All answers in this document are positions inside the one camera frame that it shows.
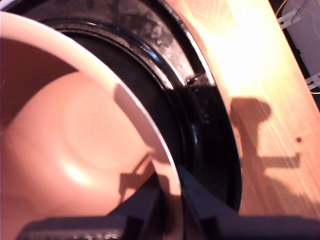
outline black object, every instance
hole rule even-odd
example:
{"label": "black object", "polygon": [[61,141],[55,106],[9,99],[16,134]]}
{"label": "black object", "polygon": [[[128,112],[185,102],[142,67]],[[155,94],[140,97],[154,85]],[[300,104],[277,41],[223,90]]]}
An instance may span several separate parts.
{"label": "black object", "polygon": [[239,210],[228,113],[195,40],[164,0],[22,0],[8,12],[60,31],[109,66],[147,109],[174,162]]}
{"label": "black object", "polygon": [[[178,167],[185,240],[318,240],[320,222],[297,216],[244,217]],[[164,197],[154,174],[107,216],[51,218],[27,225],[17,240],[157,240],[164,227]]]}

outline wooden surface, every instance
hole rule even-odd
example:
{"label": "wooden surface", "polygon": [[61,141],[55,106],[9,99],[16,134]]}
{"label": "wooden surface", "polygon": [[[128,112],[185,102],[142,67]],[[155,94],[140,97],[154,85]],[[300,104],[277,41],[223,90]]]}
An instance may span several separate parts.
{"label": "wooden surface", "polygon": [[269,2],[168,2],[199,42],[230,114],[240,214],[320,219],[320,114]]}

